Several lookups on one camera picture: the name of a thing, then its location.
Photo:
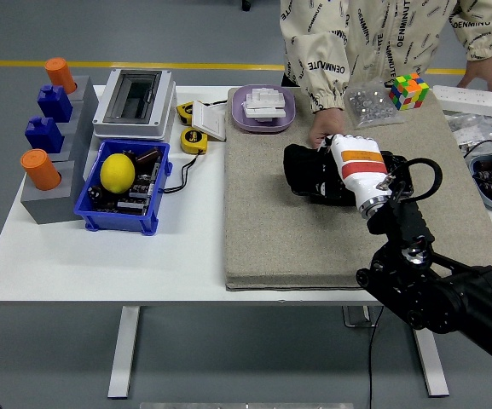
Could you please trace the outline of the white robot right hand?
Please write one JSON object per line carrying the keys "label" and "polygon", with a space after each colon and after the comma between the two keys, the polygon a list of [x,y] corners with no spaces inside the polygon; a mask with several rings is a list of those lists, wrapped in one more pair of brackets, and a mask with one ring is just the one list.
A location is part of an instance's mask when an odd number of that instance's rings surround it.
{"label": "white robot right hand", "polygon": [[353,135],[329,135],[317,148],[334,159],[340,179],[356,198],[356,207],[368,219],[391,196],[388,170],[377,141]]}

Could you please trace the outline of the person's left hand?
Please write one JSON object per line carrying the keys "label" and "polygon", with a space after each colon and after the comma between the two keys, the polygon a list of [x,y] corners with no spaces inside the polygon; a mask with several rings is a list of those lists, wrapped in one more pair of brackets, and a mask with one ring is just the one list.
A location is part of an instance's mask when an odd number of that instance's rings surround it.
{"label": "person's left hand", "polygon": [[466,63],[465,74],[458,82],[458,88],[467,88],[474,79],[482,79],[487,90],[492,92],[492,57],[483,60],[469,60]]}

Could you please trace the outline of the person's right hand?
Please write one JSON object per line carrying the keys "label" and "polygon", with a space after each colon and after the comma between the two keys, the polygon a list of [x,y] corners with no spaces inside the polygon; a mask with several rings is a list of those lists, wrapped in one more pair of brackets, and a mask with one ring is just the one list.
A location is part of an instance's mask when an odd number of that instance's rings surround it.
{"label": "person's right hand", "polygon": [[329,135],[344,133],[344,111],[340,108],[323,109],[314,114],[309,131],[309,142],[318,148]]}

